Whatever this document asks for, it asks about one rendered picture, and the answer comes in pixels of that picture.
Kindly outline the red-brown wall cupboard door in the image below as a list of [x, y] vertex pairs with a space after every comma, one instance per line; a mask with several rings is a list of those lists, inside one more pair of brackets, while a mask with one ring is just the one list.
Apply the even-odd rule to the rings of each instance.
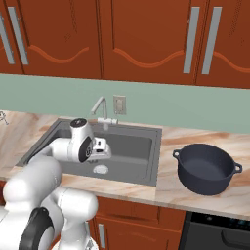
[[97, 0], [5, 0], [15, 7], [28, 65], [23, 74], [99, 79]]
[[193, 83], [184, 74], [189, 17], [200, 0], [99, 0], [104, 78]]
[[18, 50], [18, 45], [11, 24], [11, 19], [8, 13], [8, 8], [5, 0], [0, 0], [0, 12], [4, 18], [4, 25], [7, 31], [8, 39], [13, 51], [15, 64], [9, 64], [4, 50], [2, 39], [0, 37], [0, 73], [7, 74], [23, 74], [21, 64], [21, 56]]
[[[222, 7], [208, 75], [201, 73], [214, 7]], [[250, 89], [250, 0], [209, 0], [199, 69], [199, 86]]]

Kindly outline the grey wall socket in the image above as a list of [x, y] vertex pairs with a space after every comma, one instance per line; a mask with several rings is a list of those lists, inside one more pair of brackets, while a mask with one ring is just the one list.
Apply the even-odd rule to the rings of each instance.
[[126, 114], [126, 97], [125, 96], [113, 96], [113, 108], [115, 114]]

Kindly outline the dark grey pot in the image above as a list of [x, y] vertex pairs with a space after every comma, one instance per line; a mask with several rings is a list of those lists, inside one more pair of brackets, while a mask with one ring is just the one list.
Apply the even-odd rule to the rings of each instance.
[[224, 150], [206, 144], [192, 144], [175, 149], [180, 182], [192, 192], [217, 195], [226, 190], [234, 174], [242, 172]]

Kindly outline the grey kitchen sink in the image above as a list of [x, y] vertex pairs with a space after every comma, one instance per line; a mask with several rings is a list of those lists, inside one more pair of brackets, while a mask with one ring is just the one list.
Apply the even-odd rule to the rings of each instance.
[[110, 159], [84, 163], [63, 162], [65, 174], [156, 186], [162, 130], [127, 125], [92, 123], [95, 137], [106, 139]]

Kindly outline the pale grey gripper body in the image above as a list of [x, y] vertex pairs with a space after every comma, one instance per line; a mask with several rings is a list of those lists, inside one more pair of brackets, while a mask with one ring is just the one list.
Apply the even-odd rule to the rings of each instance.
[[110, 146], [106, 146], [105, 148], [97, 148], [95, 146], [88, 160], [89, 161], [103, 160], [103, 159], [110, 159], [110, 157], [111, 157]]

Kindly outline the red-brown base cupboard door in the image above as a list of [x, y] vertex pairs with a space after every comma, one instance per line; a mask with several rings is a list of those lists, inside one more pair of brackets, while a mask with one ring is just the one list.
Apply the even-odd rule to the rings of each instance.
[[96, 218], [104, 225], [105, 248], [101, 250], [179, 250], [181, 234], [169, 229], [127, 223], [103, 217]]

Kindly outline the black dishwasher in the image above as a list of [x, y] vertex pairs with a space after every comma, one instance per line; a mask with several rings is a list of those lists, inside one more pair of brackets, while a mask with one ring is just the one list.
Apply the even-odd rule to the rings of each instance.
[[179, 250], [250, 250], [250, 221], [187, 212]]

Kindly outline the silver sink tap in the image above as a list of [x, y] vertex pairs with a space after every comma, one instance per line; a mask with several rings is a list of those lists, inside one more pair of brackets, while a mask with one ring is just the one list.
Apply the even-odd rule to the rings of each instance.
[[108, 130], [109, 125], [118, 124], [117, 119], [107, 117], [107, 105], [106, 105], [105, 97], [99, 97], [99, 99], [97, 100], [97, 102], [94, 104], [94, 106], [91, 109], [91, 114], [94, 115], [97, 112], [99, 107], [103, 109], [103, 116], [98, 118], [98, 122], [103, 124], [103, 129], [105, 131]]

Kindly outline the red-brown drawer front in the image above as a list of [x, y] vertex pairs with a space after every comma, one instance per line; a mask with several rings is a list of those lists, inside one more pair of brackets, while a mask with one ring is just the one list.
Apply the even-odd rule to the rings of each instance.
[[97, 215], [118, 220], [135, 221], [144, 225], [181, 231], [186, 212], [183, 210], [153, 206], [106, 197], [98, 197]]

